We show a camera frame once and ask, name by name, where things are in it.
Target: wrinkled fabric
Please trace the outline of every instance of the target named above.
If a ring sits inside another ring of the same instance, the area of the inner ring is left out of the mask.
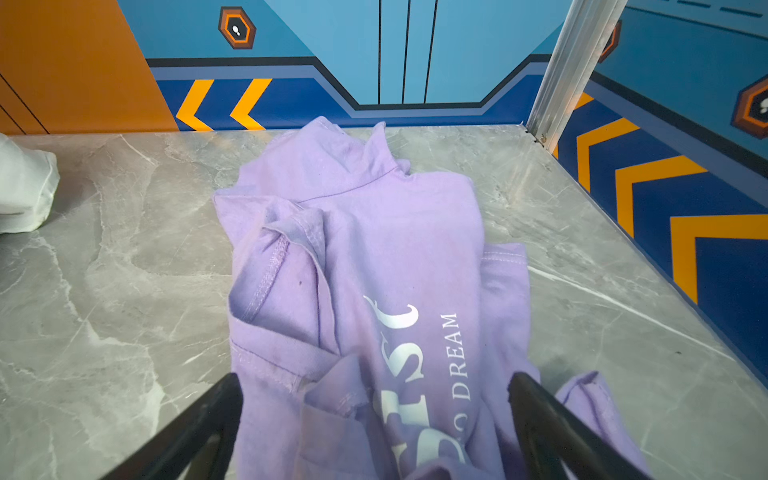
[[[362,143],[318,118],[214,204],[239,478],[525,477],[507,393],[514,372],[538,379],[525,248],[484,244],[467,177],[409,174],[383,124]],[[561,400],[644,465],[596,379]]]

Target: hexagonal icon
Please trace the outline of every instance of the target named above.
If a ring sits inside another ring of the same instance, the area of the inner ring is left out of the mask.
[[[232,48],[253,48],[256,27],[243,7],[221,7],[219,31]]]
[[[620,35],[621,35],[621,20],[616,22],[616,26],[614,27],[614,30],[611,32],[611,36],[608,37],[608,41],[605,43],[605,47],[603,48],[603,53],[600,54],[598,63],[603,63],[603,60],[608,58],[608,55],[610,55],[611,53],[613,53],[614,50],[616,50],[616,47],[619,46]]]
[[[731,124],[753,137],[768,137],[768,75],[739,92]]]

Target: orange chevron stripe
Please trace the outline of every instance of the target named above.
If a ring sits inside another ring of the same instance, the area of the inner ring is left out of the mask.
[[[587,192],[592,191],[589,168],[589,147],[639,129],[640,127],[633,124],[626,118],[619,118],[618,120],[611,122],[608,125],[595,128],[593,131],[588,131],[587,133],[576,137],[578,183],[580,183]]]
[[[618,224],[630,237],[634,237],[634,195],[632,190],[635,184],[700,174],[706,171],[707,169],[682,155],[616,170],[616,219]]]
[[[214,84],[213,80],[195,80],[192,88],[187,92],[187,97],[181,103],[176,118],[192,127],[195,131],[213,131],[213,128],[206,125],[200,119],[195,117],[197,109],[203,103],[203,99],[208,94],[210,86]]]
[[[588,104],[593,100],[594,98],[582,92],[581,96],[578,98],[578,101],[576,102],[576,106],[574,107],[574,110],[576,110],[577,108],[584,107],[586,104]]]
[[[672,277],[691,300],[699,303],[696,239],[768,240],[768,215],[671,217]]]
[[[234,118],[237,123],[243,125],[248,130],[264,130],[264,127],[252,119],[249,113],[253,110],[253,106],[259,101],[259,98],[261,98],[261,95],[270,85],[271,81],[271,78],[255,78],[251,81],[243,96],[240,97],[240,101],[237,102],[237,105],[232,110],[230,117]]]

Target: gray marble surface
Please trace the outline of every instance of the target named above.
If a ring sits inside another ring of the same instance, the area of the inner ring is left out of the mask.
[[[17,138],[57,154],[61,184],[41,229],[0,236],[2,477],[97,478],[228,371],[210,195],[275,134]],[[387,136],[414,171],[473,179],[488,242],[528,245],[548,389],[602,371],[656,478],[766,477],[766,390],[530,135]]]

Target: black stripe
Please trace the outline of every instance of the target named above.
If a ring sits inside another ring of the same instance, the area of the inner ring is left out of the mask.
[[[379,0],[379,97],[377,104],[382,102],[382,0]]]
[[[746,15],[747,17],[762,18],[762,13],[748,12],[747,10],[739,10],[738,8],[720,7],[722,12],[736,13],[738,15]]]
[[[223,57],[223,58],[147,58],[155,67],[260,67],[281,65],[315,65],[315,57]]]
[[[435,44],[435,23],[437,23],[437,2],[435,0],[435,14],[432,16],[432,38],[429,39],[429,60],[427,61],[427,79],[424,81],[424,103],[427,103],[427,89],[429,89],[429,69],[432,68],[432,46]]]
[[[677,3],[682,3],[683,5],[691,5],[692,7],[701,7],[701,8],[709,8],[712,6],[708,3],[691,2],[690,0],[677,0]]]
[[[768,161],[762,158],[760,155],[741,147],[739,144],[735,144],[725,137],[716,134],[715,132],[702,127],[698,123],[691,121],[684,116],[673,112],[669,108],[666,108],[648,97],[631,90],[616,81],[611,80],[599,73],[592,72],[591,80],[606,87],[608,90],[619,95],[623,99],[637,105],[649,114],[660,118],[668,124],[676,127],[680,131],[689,134],[691,137],[696,138],[698,141],[709,145],[713,149],[719,151],[721,154],[726,155],[734,159],[736,162],[742,164],[744,167],[749,168],[751,171],[768,178]]]
[[[727,27],[723,27],[723,26],[715,25],[715,24],[711,24],[711,23],[697,22],[696,20],[690,20],[689,18],[681,18],[681,17],[676,17],[674,15],[667,15],[667,14],[664,14],[664,13],[652,12],[651,10],[646,10],[644,8],[630,7],[629,5],[627,5],[626,7],[624,7],[624,9],[625,10],[637,10],[638,12],[650,13],[651,15],[658,15],[660,17],[674,18],[675,20],[679,20],[681,22],[692,23],[694,25],[704,25],[704,26],[707,26],[707,27],[710,27],[710,28],[717,28],[718,30],[732,31],[733,33],[740,33],[740,34],[746,35],[748,37],[759,38],[760,40],[768,40],[768,37],[764,37],[762,35],[751,33],[749,31],[736,30],[734,28],[727,28]]]
[[[19,129],[19,130],[21,130],[21,131],[22,131],[22,133],[23,133],[24,135],[26,135],[26,134],[27,134],[27,132],[25,132],[25,131],[24,131],[24,129],[22,128],[22,126],[16,123],[16,120],[14,120],[14,119],[13,119],[13,117],[11,116],[11,114],[9,114],[9,113],[8,113],[8,111],[7,111],[7,110],[5,110],[5,109],[3,108],[3,106],[2,106],[2,105],[0,105],[0,110],[3,110],[3,111],[5,112],[5,114],[6,114],[6,115],[8,115],[8,118],[10,118],[10,119],[11,119],[11,121],[14,123],[14,125],[16,125],[16,127],[18,127],[18,129]]]
[[[402,57],[402,97],[400,103],[406,102],[406,70],[408,69],[408,33],[411,30],[411,0],[408,0],[408,15],[406,16],[406,52]]]
[[[349,94],[346,88],[336,80],[317,57],[236,57],[236,58],[147,58],[150,68],[158,67],[259,67],[281,65],[312,65],[331,84],[344,100],[356,111],[371,110],[423,110],[425,108],[480,108],[496,95],[511,79],[529,63],[546,63],[550,54],[530,54],[520,65],[507,75],[504,80],[487,94],[482,101],[440,104],[376,104],[361,105]]]
[[[38,121],[38,123],[40,124],[40,126],[41,126],[41,127],[43,127],[43,130],[45,130],[45,133],[46,133],[46,134],[50,134],[51,132],[49,132],[49,131],[48,131],[48,129],[47,129],[47,128],[45,128],[45,125],[43,125],[43,122],[41,122],[40,120],[38,120],[37,116],[36,116],[36,115],[35,115],[35,113],[32,111],[32,109],[31,109],[30,107],[28,107],[28,106],[27,106],[27,104],[26,104],[26,103],[25,103],[25,102],[22,100],[22,98],[21,98],[21,97],[20,97],[20,96],[19,96],[19,95],[16,93],[16,90],[14,90],[14,89],[13,89],[13,87],[11,86],[11,84],[10,84],[10,83],[8,83],[8,81],[7,81],[7,80],[5,80],[5,77],[3,77],[3,76],[2,76],[2,74],[0,74],[0,78],[2,78],[2,80],[5,82],[5,84],[6,84],[6,85],[8,85],[8,88],[10,88],[10,89],[11,89],[11,91],[13,92],[13,94],[14,94],[14,95],[16,95],[16,98],[18,98],[18,100],[19,100],[19,101],[22,103],[22,105],[24,105],[24,107],[25,107],[25,108],[27,109],[27,111],[28,111],[28,112],[29,112],[29,113],[32,115],[32,117],[34,117],[34,118],[35,118],[35,120],[37,120],[37,121]]]

